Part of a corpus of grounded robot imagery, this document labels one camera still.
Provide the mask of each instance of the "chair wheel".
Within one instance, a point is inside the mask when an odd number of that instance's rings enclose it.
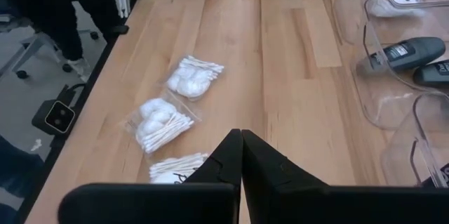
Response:
[[[29,77],[28,73],[24,70],[19,70],[15,74],[19,79],[27,79]]]
[[[91,38],[92,40],[96,41],[98,40],[100,37],[98,36],[97,32],[91,32]]]
[[[72,72],[72,67],[70,67],[70,65],[68,65],[67,63],[65,63],[63,66],[62,66],[62,70],[64,70],[64,72],[67,72],[67,73],[70,73],[70,72]]]

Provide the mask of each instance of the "chair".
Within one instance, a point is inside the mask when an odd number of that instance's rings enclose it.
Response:
[[[18,27],[29,26],[32,27],[31,21],[27,18],[20,17],[18,11],[12,7],[7,0],[0,0],[0,32],[9,32]],[[51,48],[54,52],[52,53],[53,59],[57,64],[60,64],[61,51],[55,42],[48,35],[40,32],[38,29],[33,29],[35,31],[34,35],[30,38],[22,40],[20,42],[22,47],[2,68],[0,68],[0,80],[11,67],[11,71],[15,72],[18,78],[28,78],[28,73],[24,70],[20,70],[20,68],[43,46]],[[89,33],[93,40],[99,39],[97,32],[92,32],[89,29],[79,30],[79,34],[85,33]],[[65,72],[71,72],[72,68],[65,63],[62,66],[62,70]]]

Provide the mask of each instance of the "sneaker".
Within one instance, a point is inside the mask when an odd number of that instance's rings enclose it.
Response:
[[[67,63],[78,73],[79,78],[83,82],[87,82],[89,80],[89,77],[91,76],[92,70],[91,66],[88,64],[88,62],[84,59],[78,59],[76,61],[68,60]]]

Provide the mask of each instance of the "wooden tabletop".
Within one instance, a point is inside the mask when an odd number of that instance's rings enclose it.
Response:
[[[212,152],[230,129],[250,129],[329,184],[384,184],[387,137],[363,116],[332,3],[138,0],[27,224],[56,224],[60,200],[77,186],[148,183],[142,150],[121,125],[186,54],[226,68],[195,103],[203,121],[155,158]]]

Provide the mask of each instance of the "gray carpet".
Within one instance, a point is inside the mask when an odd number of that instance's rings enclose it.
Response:
[[[74,6],[79,29],[98,31],[89,14],[78,3]],[[0,68],[20,48],[20,40],[32,34],[30,27],[0,33]],[[94,67],[106,43],[101,35],[99,40],[93,41],[89,34],[82,34],[81,41],[84,57]],[[32,117],[41,103],[56,98],[65,84],[81,83],[75,72],[63,72],[51,53],[49,48],[42,48],[23,65],[22,70],[27,71],[30,78],[21,80],[13,72],[7,72],[0,80],[0,135],[21,150],[38,153],[42,159],[49,153],[53,137],[34,128],[31,125]],[[41,147],[33,148],[38,141]],[[17,209],[21,201],[0,188],[0,203]]]

